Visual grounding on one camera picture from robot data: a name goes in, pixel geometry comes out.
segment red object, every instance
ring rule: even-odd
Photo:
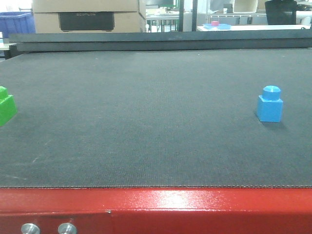
[[[312,189],[0,189],[0,233],[308,234]]]
[[[211,21],[211,26],[218,27],[219,26],[219,21]]]

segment metal bolt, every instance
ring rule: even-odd
[[[33,223],[25,223],[20,230],[23,234],[40,234],[39,227]]]
[[[63,223],[58,227],[59,234],[77,234],[77,228],[70,223]]]

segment white wall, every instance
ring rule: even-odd
[[[198,9],[199,13],[206,13],[207,1],[209,0],[198,0]],[[210,9],[213,11],[222,10],[223,4],[230,3],[233,0],[210,0]],[[184,9],[190,11],[193,8],[193,0],[184,1]]]
[[[0,12],[19,11],[19,8],[30,9],[32,0],[0,0]]]

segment blue plastic crate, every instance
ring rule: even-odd
[[[216,30],[230,30],[231,26],[229,24],[224,24],[224,23],[219,24],[219,26],[211,26],[210,23],[205,23],[204,28],[206,28],[208,30],[214,30],[214,29],[216,29]]]
[[[12,33],[35,33],[35,22],[32,12],[1,12],[0,32],[3,38]]]

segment dark gray felt surface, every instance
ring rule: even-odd
[[[312,50],[75,52],[0,63],[0,187],[312,186]],[[282,89],[281,123],[257,97]]]

